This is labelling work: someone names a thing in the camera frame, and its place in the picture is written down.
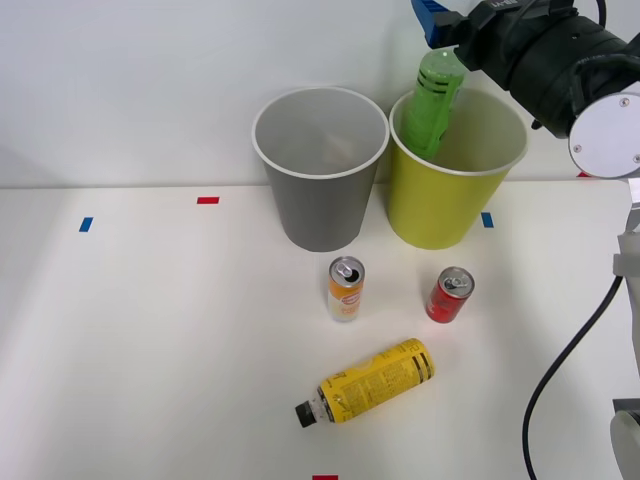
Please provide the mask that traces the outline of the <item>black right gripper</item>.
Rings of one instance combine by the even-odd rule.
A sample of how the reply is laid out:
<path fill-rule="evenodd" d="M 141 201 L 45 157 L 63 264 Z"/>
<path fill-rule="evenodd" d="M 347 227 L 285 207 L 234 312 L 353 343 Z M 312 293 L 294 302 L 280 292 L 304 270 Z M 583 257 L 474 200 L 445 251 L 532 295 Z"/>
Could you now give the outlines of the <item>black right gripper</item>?
<path fill-rule="evenodd" d="M 575 13 L 572 1 L 481 1 L 467 15 L 432 0 L 411 6 L 430 48 L 453 46 L 468 70 L 484 72 L 503 90 L 525 50 Z"/>

